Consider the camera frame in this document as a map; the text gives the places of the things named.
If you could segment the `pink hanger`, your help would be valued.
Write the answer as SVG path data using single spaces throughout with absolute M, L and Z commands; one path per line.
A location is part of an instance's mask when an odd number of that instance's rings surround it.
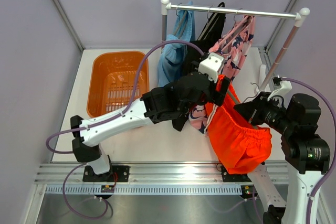
M 227 54 L 229 52 L 229 47 L 232 45 L 234 40 L 240 35 L 241 32 L 244 32 L 249 28 L 251 23 L 254 21 L 254 16 L 244 15 L 240 21 L 237 21 L 234 17 L 234 26 L 231 30 L 222 38 L 221 41 L 221 54 Z

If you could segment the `grey hanger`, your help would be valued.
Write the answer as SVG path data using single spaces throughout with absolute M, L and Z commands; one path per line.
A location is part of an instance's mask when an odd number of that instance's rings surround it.
M 235 105 L 240 104 L 240 101 L 233 95 L 233 93 L 230 90 L 227 90 L 227 95 L 231 97 Z

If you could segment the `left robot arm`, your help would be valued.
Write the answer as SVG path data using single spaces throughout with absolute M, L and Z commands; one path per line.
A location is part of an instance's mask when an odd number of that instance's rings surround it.
M 229 85 L 227 77 L 219 76 L 213 81 L 205 74 L 192 72 L 175 82 L 152 89 L 130 106 L 89 120 L 72 116 L 72 152 L 78 162 L 89 164 L 97 178 L 108 181 L 113 169 L 109 156 L 100 146 L 102 141 L 137 127 L 164 121 L 172 121 L 173 127 L 180 131 L 196 106 L 208 102 L 221 106 Z

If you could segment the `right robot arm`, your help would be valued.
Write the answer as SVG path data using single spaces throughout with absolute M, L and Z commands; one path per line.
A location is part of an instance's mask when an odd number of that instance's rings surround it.
M 249 162 L 239 165 L 238 176 L 251 180 L 264 208 L 263 223 L 316 223 L 320 184 L 326 177 L 330 148 L 316 130 L 321 115 L 316 98 L 294 94 L 287 108 L 279 107 L 270 92 L 237 104 L 234 110 L 252 126 L 267 124 L 281 135 L 288 169 L 287 199 L 278 194 L 266 168 Z

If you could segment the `black shorts hanger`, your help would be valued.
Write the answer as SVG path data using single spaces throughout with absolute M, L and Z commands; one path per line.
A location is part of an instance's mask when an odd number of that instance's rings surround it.
M 225 19 L 225 14 L 212 13 L 210 17 L 207 17 L 207 23 L 197 40 L 219 39 L 222 35 Z

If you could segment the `pink patterned shorts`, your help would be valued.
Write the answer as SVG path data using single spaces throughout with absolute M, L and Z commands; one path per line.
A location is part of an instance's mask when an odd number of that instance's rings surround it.
M 229 47 L 229 52 L 227 54 L 221 54 L 220 53 L 220 45 L 222 38 L 225 36 L 222 36 L 217 42 L 214 43 L 214 45 L 209 49 L 208 53 L 214 52 L 222 57 L 224 57 L 224 66 L 221 71 L 221 74 L 225 75 L 226 77 L 230 78 L 231 81 L 235 79 L 235 77 L 239 74 L 241 68 L 244 65 L 244 62 L 246 60 L 248 51 L 252 45 L 253 39 L 254 39 L 254 33 L 255 33 L 255 23 L 256 18 L 254 17 L 254 21 L 251 23 L 248 29 L 246 29 L 244 32 L 241 32 L 240 35 L 234 40 L 232 45 Z M 191 126 L 196 128 L 196 122 L 199 122 L 200 119 L 196 119 L 196 111 L 193 109 L 189 115 L 189 121 Z M 208 116 L 207 121 L 205 123 L 205 129 L 202 134 L 205 134 L 207 130 L 208 125 Z

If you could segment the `black shorts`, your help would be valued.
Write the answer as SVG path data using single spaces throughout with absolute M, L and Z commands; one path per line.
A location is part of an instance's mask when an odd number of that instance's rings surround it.
M 208 52 L 209 49 L 214 45 L 215 42 L 217 42 L 219 39 L 206 39 L 206 40 L 194 40 L 194 36 L 190 38 L 190 43 L 196 45 L 199 49 L 201 49 L 203 52 Z M 184 54 L 184 59 L 182 61 L 182 65 L 179 68 L 178 71 L 178 78 L 181 78 L 182 76 L 185 76 L 189 74 L 190 72 L 195 71 L 195 65 L 193 62 L 199 62 L 200 58 L 202 57 L 199 52 L 191 47 L 184 45 L 183 46 L 183 54 Z M 200 119 L 199 122 L 196 122 L 196 128 L 200 130 L 202 133 L 204 132 L 205 129 L 205 123 L 207 121 L 206 117 L 206 112 L 204 110 L 204 106 L 197 106 L 194 108 L 196 111 L 196 119 Z

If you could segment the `orange shorts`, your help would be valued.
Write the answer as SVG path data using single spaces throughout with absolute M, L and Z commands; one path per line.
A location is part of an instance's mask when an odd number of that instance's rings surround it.
M 205 104 L 206 133 L 218 160 L 229 174 L 247 174 L 268 159 L 271 154 L 271 132 L 268 127 L 254 128 L 234 110 L 239 100 L 230 84 L 222 106 Z

